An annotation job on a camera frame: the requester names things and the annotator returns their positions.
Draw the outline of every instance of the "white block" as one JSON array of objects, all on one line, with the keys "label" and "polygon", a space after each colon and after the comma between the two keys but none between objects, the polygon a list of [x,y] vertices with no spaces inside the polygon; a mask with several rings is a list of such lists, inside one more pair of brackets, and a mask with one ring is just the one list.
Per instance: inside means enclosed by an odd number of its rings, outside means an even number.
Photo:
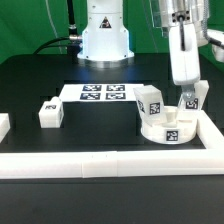
[{"label": "white block", "polygon": [[116,152],[95,152],[86,155],[82,164],[84,178],[117,176]]},{"label": "white block", "polygon": [[64,117],[63,105],[58,97],[45,101],[40,112],[41,128],[59,128]]},{"label": "white block", "polygon": [[8,114],[0,114],[0,142],[6,136],[9,129],[10,129],[9,115]]},{"label": "white block", "polygon": [[202,109],[209,85],[207,80],[195,83],[195,100],[186,102],[183,97],[180,98],[177,120],[191,120],[198,117],[198,112]]},{"label": "white block", "polygon": [[142,121],[148,125],[167,122],[161,91],[152,85],[134,88]]}]

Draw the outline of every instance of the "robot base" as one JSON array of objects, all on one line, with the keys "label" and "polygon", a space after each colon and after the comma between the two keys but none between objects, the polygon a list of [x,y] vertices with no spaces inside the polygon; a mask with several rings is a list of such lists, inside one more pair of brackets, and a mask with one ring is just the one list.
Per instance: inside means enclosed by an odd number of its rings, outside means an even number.
[{"label": "robot base", "polygon": [[95,68],[119,68],[128,66],[134,63],[134,57],[125,58],[117,61],[92,61],[88,59],[78,58],[80,65],[95,67]]},{"label": "robot base", "polygon": [[177,107],[165,106],[167,122],[149,125],[142,121],[141,133],[150,141],[161,144],[182,144],[196,135],[197,118],[176,120]]}]

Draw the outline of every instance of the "black cable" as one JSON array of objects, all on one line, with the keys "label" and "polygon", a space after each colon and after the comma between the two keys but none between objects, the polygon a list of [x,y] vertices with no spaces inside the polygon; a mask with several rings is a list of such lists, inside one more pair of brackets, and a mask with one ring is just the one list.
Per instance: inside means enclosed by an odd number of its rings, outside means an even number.
[{"label": "black cable", "polygon": [[63,40],[69,40],[69,37],[58,37],[56,39],[50,40],[46,42],[45,44],[42,44],[39,48],[37,48],[37,50],[35,50],[33,54],[38,54],[42,49],[46,48],[50,44],[57,43]]},{"label": "black cable", "polygon": [[75,16],[73,10],[73,0],[67,0],[68,20],[69,20],[69,35],[77,35],[77,28],[75,25]]},{"label": "black cable", "polygon": [[40,51],[42,51],[42,50],[44,50],[44,49],[46,49],[46,48],[54,48],[54,47],[67,47],[67,46],[68,46],[67,44],[48,45],[48,46],[43,47]]}]

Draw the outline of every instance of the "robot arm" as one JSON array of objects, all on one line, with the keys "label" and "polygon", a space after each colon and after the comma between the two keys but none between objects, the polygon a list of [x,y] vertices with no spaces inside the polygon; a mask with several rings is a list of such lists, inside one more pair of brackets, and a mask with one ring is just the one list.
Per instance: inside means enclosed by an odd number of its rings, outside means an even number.
[{"label": "robot arm", "polygon": [[168,30],[173,81],[182,87],[185,101],[194,100],[194,84],[200,80],[198,45],[207,43],[203,6],[204,0],[151,0],[154,26]]}]

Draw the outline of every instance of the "black tabletop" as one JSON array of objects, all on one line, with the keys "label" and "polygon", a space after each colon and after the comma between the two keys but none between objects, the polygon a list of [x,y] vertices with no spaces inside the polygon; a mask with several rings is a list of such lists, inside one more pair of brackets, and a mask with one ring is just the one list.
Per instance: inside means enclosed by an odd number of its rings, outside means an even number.
[{"label": "black tabletop", "polygon": [[[204,109],[223,131],[224,76],[200,58],[210,89]],[[129,67],[81,67],[58,55],[24,55],[0,66],[0,113],[11,130],[1,152],[159,150],[144,139],[135,102],[64,103],[60,129],[41,129],[38,112],[66,83],[144,83],[162,91],[176,106],[180,89],[172,84],[168,54],[136,55]],[[190,143],[165,149],[203,148]],[[24,224],[221,224],[224,177],[166,176],[0,181],[0,223]]]},{"label": "black tabletop", "polygon": [[[204,109],[222,128],[223,74],[201,57],[202,79],[210,90]],[[62,55],[20,55],[0,66],[0,113],[9,113],[11,129],[1,152],[82,152],[204,148],[198,137],[191,142],[164,146],[140,133],[135,102],[64,103],[59,129],[41,129],[38,112],[44,101],[59,96],[64,84],[143,83],[162,91],[165,105],[177,106],[181,89],[172,82],[168,54],[137,54],[133,65],[97,69],[72,64]]]}]

